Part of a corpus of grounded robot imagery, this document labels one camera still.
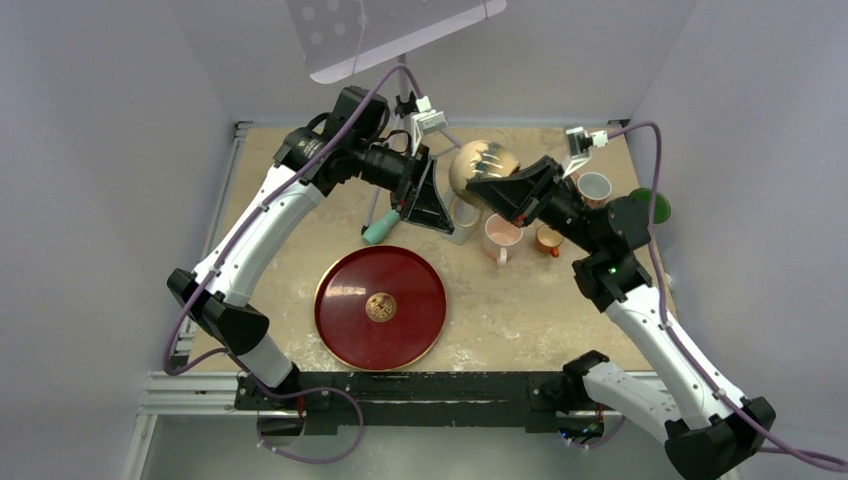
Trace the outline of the pink upside-down mug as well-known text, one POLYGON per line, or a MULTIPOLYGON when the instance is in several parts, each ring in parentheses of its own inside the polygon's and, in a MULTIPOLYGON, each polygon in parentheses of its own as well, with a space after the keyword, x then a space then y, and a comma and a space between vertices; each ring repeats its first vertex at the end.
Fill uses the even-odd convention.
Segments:
POLYGON ((491 214, 483 223, 482 249, 498 267, 513 259, 524 238, 524 229, 517 227, 498 214, 491 214))

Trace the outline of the beige round upside-down mug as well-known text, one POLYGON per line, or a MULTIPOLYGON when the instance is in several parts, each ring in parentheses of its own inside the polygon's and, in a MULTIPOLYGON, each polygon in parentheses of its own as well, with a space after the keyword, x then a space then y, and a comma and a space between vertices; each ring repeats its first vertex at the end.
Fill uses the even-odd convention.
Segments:
POLYGON ((488 140, 475 140, 464 144, 449 168, 449 184, 461 200, 478 209, 484 203, 467 190, 472 179, 503 178, 520 169, 517 157, 503 145, 488 140))

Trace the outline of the small orange cup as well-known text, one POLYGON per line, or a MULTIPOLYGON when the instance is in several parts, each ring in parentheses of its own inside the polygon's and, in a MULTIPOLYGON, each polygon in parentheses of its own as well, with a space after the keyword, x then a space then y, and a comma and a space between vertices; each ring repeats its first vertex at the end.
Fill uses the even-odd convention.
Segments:
POLYGON ((552 258, 560 256, 564 236, 547 225, 541 225, 535 234, 536 249, 552 258))

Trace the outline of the pink flower mug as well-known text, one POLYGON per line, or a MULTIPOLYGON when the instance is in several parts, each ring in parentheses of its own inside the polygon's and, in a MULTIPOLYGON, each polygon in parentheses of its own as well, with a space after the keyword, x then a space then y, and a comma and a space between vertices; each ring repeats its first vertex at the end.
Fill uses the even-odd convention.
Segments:
POLYGON ((603 207, 612 194, 612 183, 598 172, 578 173, 575 185, 583 202, 590 208, 603 207))

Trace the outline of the tall cream upside-down mug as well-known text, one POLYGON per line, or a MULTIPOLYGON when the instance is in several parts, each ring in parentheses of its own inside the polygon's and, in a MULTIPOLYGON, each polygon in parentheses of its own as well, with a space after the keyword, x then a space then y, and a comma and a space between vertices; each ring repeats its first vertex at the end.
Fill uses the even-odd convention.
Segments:
POLYGON ((649 206, 654 199, 654 224, 659 226, 665 224, 671 217, 672 207, 668 199, 662 193, 654 193, 651 188, 637 188, 630 192, 629 196, 642 204, 649 206))

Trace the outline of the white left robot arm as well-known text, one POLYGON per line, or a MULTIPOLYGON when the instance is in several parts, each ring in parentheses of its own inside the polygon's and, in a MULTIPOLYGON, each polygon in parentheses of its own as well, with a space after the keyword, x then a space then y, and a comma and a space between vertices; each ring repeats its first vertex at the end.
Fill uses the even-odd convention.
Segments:
POLYGON ((186 314, 260 382, 259 395, 272 408, 297 399, 291 376, 297 368, 271 339, 268 317, 249 300, 289 235, 336 185, 360 179, 388 191, 401 220, 445 234, 455 230, 436 187, 436 161, 421 143, 446 127, 446 116, 426 97, 399 105, 412 129, 397 152, 386 145, 388 101, 362 87, 344 88, 332 111, 285 137, 259 192, 219 245, 168 279, 186 314))

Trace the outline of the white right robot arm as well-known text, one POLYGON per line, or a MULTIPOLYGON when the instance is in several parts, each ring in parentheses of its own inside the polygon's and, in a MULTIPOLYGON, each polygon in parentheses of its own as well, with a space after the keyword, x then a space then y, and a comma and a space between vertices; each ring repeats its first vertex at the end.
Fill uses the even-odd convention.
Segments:
POLYGON ((474 176, 467 191, 516 226, 538 220, 586 252, 573 263, 580 293, 637 346, 661 388, 588 352, 567 363, 542 394, 568 412, 611 407, 664 447, 686 479, 716 479, 752 457, 776 414, 724 377, 662 303, 663 288, 636 258, 649 243, 649 209, 629 196, 587 206, 550 157, 507 177, 474 176))

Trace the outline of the white metronome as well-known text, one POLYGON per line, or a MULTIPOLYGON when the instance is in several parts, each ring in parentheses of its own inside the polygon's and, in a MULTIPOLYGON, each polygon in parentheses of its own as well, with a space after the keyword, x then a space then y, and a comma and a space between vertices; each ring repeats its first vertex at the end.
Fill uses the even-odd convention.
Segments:
POLYGON ((452 189, 447 190, 442 195, 442 201, 454 230, 452 233, 441 233, 441 237, 452 244, 464 245, 478 229, 482 210, 463 200, 452 189))

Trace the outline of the round red tray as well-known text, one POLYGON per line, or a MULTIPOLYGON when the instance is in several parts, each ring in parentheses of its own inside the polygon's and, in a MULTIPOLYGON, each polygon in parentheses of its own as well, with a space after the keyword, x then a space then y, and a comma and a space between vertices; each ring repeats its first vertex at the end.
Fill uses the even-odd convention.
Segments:
POLYGON ((340 362, 369 372, 397 370, 437 343, 446 324, 446 289, 413 251, 365 247, 324 273, 313 317, 324 346, 340 362))

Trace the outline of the purple music stand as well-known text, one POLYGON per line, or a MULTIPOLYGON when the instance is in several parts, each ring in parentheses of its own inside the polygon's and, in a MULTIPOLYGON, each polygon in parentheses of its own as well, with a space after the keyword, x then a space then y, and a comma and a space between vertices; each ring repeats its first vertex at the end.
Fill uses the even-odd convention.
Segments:
MULTIPOLYGON (((374 10, 354 12, 340 7, 339 19, 361 27, 363 43, 354 54, 321 68, 317 75, 330 81, 358 68, 367 69, 396 55, 473 25, 502 12, 503 1, 378 1, 374 10)), ((364 180, 364 157, 372 146, 411 152, 410 115, 421 98, 413 88, 407 100, 392 110, 378 89, 342 89, 332 111, 317 115, 283 140, 265 182, 263 225, 287 237, 338 184, 364 180)))

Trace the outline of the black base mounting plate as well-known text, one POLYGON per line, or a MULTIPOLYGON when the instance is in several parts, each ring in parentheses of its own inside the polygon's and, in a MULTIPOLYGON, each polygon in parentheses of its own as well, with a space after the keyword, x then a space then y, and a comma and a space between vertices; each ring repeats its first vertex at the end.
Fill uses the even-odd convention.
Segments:
POLYGON ((596 402, 566 400, 559 371, 303 372, 300 398, 277 399, 245 377, 234 406, 262 417, 293 418, 306 435, 342 426, 519 428, 527 433, 598 438, 618 422, 596 402))

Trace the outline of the teal recorder flute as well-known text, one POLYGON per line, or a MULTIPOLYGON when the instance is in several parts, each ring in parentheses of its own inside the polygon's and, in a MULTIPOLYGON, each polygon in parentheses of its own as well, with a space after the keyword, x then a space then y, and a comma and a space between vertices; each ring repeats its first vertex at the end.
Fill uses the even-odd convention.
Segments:
POLYGON ((374 246, 383 242, 392 228, 399 222, 397 211, 389 210, 378 220, 372 221, 362 230, 361 239, 366 246, 374 246))

